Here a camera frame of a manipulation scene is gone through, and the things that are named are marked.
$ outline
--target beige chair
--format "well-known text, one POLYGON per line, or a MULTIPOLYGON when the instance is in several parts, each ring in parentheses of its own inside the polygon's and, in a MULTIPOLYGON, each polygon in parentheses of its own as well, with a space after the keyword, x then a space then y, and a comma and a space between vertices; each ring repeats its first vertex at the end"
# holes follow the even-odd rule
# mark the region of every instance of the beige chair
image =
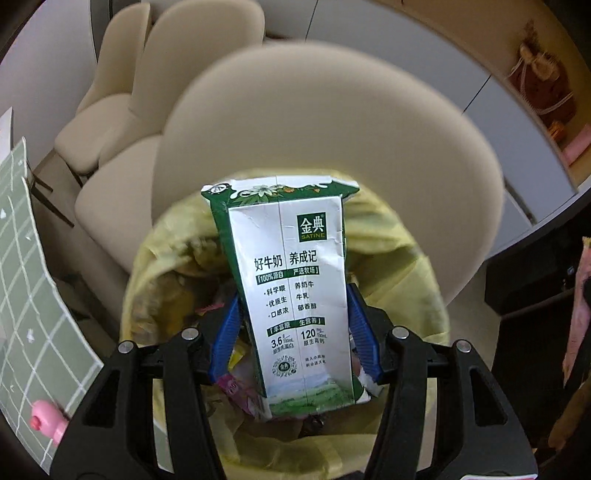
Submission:
POLYGON ((124 269, 152 226, 151 184, 161 133, 190 82, 239 48, 261 46, 253 0, 184 0, 166 10, 146 42, 129 110, 76 200, 81 226, 124 269))
POLYGON ((197 79, 164 131, 152 218, 253 167, 333 168, 372 189, 429 255, 447 302, 501 219, 501 170, 470 120, 406 72, 327 44, 244 51, 197 79))
POLYGON ((113 126, 125 118, 151 24, 150 4, 138 3, 118 12, 107 26, 94 81, 55 141, 56 152, 77 174, 96 169, 113 126))

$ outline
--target milk carton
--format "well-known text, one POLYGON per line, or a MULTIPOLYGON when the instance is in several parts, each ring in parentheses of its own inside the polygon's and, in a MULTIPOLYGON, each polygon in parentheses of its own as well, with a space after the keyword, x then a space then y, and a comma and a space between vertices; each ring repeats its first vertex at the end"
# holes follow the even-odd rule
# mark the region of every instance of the milk carton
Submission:
POLYGON ((202 189, 248 308, 266 419, 369 399, 351 369, 342 202, 331 177, 229 180, 202 189))

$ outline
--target pink pig figurine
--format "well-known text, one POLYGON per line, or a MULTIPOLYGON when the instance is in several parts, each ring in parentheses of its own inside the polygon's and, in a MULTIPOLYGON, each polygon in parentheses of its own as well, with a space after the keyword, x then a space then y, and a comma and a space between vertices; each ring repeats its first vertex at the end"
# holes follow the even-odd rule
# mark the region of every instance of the pink pig figurine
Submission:
POLYGON ((37 400, 33 404, 31 415, 31 428, 53 439, 53 443, 59 445, 68 426, 68 421, 60 409, 46 400, 37 400))

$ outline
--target green square logo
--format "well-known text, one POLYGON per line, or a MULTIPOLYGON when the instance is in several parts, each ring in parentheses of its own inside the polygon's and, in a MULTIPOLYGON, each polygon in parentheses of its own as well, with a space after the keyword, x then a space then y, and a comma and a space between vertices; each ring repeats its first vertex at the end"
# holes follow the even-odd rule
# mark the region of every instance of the green square logo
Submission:
POLYGON ((298 215, 297 230, 300 242, 326 240, 326 212, 298 215))

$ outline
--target silver bolt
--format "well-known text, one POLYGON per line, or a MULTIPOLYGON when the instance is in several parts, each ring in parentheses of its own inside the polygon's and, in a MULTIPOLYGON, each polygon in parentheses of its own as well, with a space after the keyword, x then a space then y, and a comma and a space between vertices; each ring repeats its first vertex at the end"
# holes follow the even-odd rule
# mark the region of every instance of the silver bolt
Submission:
POLYGON ((195 340, 199 336, 199 330, 194 327, 185 328, 181 336, 185 340, 195 340))
POLYGON ((133 349, 134 349, 134 343, 130 342, 129 340, 121 342, 119 344, 119 346, 117 347, 117 350, 119 351, 119 353, 129 353, 133 349))
POLYGON ((467 340, 460 340, 458 343, 456 343, 456 347, 463 353, 470 353, 472 350, 472 345, 467 340))
POLYGON ((394 327, 392 329, 392 335, 394 335, 398 340, 404 340, 408 338, 408 330, 404 327, 394 327))

